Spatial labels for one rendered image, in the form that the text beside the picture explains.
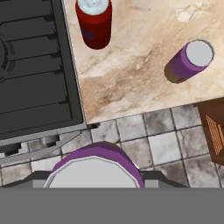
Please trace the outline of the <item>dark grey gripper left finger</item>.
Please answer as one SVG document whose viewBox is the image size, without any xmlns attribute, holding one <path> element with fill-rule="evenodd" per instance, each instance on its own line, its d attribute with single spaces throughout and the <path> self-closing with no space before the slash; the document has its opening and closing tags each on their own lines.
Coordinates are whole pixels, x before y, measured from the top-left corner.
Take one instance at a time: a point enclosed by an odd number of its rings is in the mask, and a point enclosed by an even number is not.
<svg viewBox="0 0 224 224">
<path fill-rule="evenodd" d="M 26 178 L 4 185 L 4 187 L 42 188 L 50 174 L 50 171 L 35 171 Z"/>
</svg>

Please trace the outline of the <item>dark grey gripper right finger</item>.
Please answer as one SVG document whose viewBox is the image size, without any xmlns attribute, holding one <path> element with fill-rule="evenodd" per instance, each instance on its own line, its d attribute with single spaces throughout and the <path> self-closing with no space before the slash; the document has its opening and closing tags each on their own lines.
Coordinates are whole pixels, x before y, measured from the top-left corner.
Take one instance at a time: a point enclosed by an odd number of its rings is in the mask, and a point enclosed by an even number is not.
<svg viewBox="0 0 224 224">
<path fill-rule="evenodd" d="M 141 175 L 146 188 L 185 187 L 168 179 L 161 171 L 141 171 Z"/>
</svg>

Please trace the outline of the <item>purple soda can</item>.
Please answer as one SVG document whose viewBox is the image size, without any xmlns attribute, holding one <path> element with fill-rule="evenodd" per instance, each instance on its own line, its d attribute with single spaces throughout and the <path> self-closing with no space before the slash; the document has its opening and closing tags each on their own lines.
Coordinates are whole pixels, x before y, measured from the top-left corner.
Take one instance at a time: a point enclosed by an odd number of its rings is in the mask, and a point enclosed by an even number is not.
<svg viewBox="0 0 224 224">
<path fill-rule="evenodd" d="M 116 144 L 92 143 L 52 169 L 44 188 L 145 188 L 135 164 Z"/>
<path fill-rule="evenodd" d="M 204 39 L 185 44 L 165 65 L 164 76 L 172 83 L 181 83 L 204 71 L 214 59 L 213 46 Z"/>
</svg>

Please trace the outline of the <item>black stove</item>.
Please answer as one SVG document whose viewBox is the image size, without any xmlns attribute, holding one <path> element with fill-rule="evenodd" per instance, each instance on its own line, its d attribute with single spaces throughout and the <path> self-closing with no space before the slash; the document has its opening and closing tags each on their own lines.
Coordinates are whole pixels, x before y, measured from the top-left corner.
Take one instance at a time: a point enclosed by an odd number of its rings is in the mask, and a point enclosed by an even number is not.
<svg viewBox="0 0 224 224">
<path fill-rule="evenodd" d="M 0 165 L 98 126 L 86 123 L 63 0 L 0 0 Z"/>
</svg>

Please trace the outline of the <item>red soda can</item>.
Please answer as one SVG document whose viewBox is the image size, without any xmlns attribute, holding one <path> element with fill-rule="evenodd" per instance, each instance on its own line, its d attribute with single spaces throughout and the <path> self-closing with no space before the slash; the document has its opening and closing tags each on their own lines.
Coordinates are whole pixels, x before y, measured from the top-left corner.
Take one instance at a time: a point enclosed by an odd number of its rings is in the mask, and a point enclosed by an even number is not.
<svg viewBox="0 0 224 224">
<path fill-rule="evenodd" d="M 111 38 L 111 0 L 76 0 L 75 11 L 85 44 L 95 50 L 107 46 Z"/>
</svg>

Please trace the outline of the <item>brown wooden stool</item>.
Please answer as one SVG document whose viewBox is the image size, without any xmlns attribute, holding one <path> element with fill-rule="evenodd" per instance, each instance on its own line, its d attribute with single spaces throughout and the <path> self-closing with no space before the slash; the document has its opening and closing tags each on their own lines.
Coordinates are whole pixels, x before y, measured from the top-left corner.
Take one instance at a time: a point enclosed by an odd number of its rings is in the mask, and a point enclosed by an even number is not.
<svg viewBox="0 0 224 224">
<path fill-rule="evenodd" d="M 224 166 L 224 97 L 195 104 L 198 108 L 211 160 Z"/>
</svg>

